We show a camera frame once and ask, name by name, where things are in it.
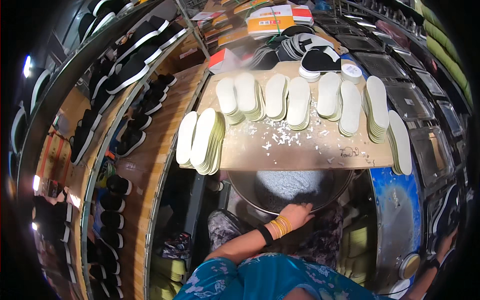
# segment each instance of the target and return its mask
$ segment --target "blue floral shirt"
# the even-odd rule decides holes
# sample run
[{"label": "blue floral shirt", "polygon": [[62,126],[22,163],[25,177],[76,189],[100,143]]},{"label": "blue floral shirt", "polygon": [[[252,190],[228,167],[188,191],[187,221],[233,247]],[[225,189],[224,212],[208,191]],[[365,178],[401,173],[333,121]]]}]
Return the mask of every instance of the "blue floral shirt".
[{"label": "blue floral shirt", "polygon": [[262,253],[238,267],[216,257],[201,264],[175,300],[281,300],[303,288],[317,300],[389,299],[377,296],[336,271],[298,256]]}]

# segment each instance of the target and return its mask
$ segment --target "tape roll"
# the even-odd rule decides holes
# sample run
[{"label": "tape roll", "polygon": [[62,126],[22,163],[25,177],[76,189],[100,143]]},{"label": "tape roll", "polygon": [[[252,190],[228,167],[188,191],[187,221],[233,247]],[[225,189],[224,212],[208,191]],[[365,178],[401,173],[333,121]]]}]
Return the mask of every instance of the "tape roll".
[{"label": "tape roll", "polygon": [[353,82],[354,84],[360,83],[362,72],[359,67],[346,63],[342,65],[342,79]]}]

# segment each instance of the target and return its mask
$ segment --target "metal rod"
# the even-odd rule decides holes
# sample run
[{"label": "metal rod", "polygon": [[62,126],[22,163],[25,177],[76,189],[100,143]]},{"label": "metal rod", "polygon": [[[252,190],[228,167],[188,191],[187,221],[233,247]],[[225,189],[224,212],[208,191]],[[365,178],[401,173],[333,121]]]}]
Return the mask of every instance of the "metal rod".
[{"label": "metal rod", "polygon": [[202,41],[202,38],[198,35],[198,32],[195,30],[195,27],[193,26],[193,23],[190,21],[190,17],[187,14],[187,11],[185,10],[185,7],[183,6],[183,3],[181,0],[175,0],[177,3],[177,6],[180,8],[180,13],[182,14],[183,18],[185,19],[185,23],[187,23],[187,26],[191,29],[193,29],[193,36],[197,40],[198,45],[202,49],[202,52],[204,53],[205,57],[207,60],[210,60],[210,53],[208,53],[207,47]]}]

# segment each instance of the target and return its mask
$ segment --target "metal bowl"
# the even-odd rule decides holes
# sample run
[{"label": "metal bowl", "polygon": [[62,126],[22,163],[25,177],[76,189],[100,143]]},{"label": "metal bowl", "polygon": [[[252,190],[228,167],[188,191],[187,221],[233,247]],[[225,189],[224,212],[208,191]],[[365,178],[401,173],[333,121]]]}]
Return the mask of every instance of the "metal bowl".
[{"label": "metal bowl", "polygon": [[[354,175],[354,170],[323,170],[318,172],[324,172],[328,175],[325,176],[329,180],[328,190],[321,193],[317,197],[318,200],[313,202],[312,212],[316,212],[336,200],[348,187]],[[250,205],[267,214],[278,215],[280,213],[281,208],[268,208],[262,201],[259,201],[255,190],[257,171],[228,171],[227,174],[235,192]]]}]

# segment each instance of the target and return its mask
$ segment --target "woman's hand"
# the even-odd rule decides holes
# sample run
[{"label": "woman's hand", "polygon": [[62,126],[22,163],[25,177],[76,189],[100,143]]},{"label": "woman's hand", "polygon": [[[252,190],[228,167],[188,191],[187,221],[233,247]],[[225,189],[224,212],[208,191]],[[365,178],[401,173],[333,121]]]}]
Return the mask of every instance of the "woman's hand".
[{"label": "woman's hand", "polygon": [[293,230],[296,230],[315,217],[315,215],[310,215],[312,208],[313,204],[311,203],[289,204],[282,209],[280,215],[287,218]]}]

